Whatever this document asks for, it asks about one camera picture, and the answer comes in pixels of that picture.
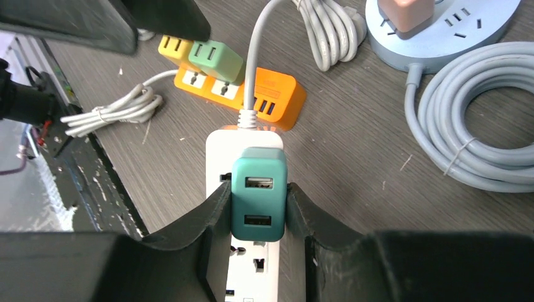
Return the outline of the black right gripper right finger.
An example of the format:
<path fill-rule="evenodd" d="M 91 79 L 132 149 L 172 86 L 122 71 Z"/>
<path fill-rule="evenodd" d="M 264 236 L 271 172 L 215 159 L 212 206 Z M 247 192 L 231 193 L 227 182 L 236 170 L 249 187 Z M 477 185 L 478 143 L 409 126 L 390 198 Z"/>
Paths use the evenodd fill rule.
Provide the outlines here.
<path fill-rule="evenodd" d="M 287 187 L 295 301 L 532 301 L 533 237 L 507 232 L 356 232 Z"/>

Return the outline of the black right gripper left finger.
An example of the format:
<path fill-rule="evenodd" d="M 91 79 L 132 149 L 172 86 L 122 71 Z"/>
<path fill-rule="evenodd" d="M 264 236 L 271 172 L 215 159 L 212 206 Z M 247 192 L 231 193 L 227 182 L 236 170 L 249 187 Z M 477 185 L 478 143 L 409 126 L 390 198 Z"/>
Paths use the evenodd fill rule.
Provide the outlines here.
<path fill-rule="evenodd" d="M 223 301 L 230 183 L 142 240 L 113 232 L 3 232 L 2 301 Z"/>

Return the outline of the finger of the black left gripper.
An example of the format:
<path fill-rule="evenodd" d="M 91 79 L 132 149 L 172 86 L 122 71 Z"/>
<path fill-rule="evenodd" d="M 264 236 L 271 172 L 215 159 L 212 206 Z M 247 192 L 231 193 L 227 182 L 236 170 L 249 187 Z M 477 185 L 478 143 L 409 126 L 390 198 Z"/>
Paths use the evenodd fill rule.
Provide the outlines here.
<path fill-rule="evenodd" d="M 139 29 L 191 41 L 210 39 L 211 26 L 193 0 L 125 0 Z"/>
<path fill-rule="evenodd" d="M 4 0 L 1 29 L 132 55 L 138 31 L 121 1 Z"/>

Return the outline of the white power strip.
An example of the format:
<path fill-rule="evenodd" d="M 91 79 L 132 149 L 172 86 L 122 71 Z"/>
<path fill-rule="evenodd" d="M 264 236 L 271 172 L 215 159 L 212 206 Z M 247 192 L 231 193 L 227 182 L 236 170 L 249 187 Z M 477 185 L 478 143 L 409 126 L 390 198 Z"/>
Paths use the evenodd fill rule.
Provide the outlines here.
<path fill-rule="evenodd" d="M 227 125 L 206 140 L 206 196 L 229 177 L 232 164 L 248 147 L 283 148 L 276 128 L 264 126 L 243 130 Z M 230 253 L 226 301 L 278 301 L 279 242 L 248 242 L 231 238 L 231 246 L 244 251 Z"/>

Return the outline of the teal plug adapter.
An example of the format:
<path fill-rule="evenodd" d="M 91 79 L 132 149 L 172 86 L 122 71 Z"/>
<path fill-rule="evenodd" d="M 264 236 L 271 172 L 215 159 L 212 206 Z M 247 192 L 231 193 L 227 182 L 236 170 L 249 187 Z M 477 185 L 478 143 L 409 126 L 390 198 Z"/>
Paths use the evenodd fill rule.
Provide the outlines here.
<path fill-rule="evenodd" d="M 288 167 L 280 148 L 249 147 L 232 166 L 231 232 L 242 241 L 277 242 L 285 232 Z"/>

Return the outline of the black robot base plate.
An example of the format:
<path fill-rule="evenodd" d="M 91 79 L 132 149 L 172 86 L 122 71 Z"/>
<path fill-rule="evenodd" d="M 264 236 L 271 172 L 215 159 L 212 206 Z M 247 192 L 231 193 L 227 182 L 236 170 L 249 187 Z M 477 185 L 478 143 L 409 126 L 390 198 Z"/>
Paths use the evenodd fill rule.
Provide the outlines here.
<path fill-rule="evenodd" d="M 48 210 L 63 231 L 116 231 L 141 239 L 147 228 L 124 188 L 113 164 L 94 134 L 66 135 L 63 116 L 81 112 L 79 101 L 47 43 L 15 35 L 6 51 L 14 70 L 26 85 L 36 87 L 57 103 L 50 126 L 39 126 L 42 138 L 33 147 Z"/>

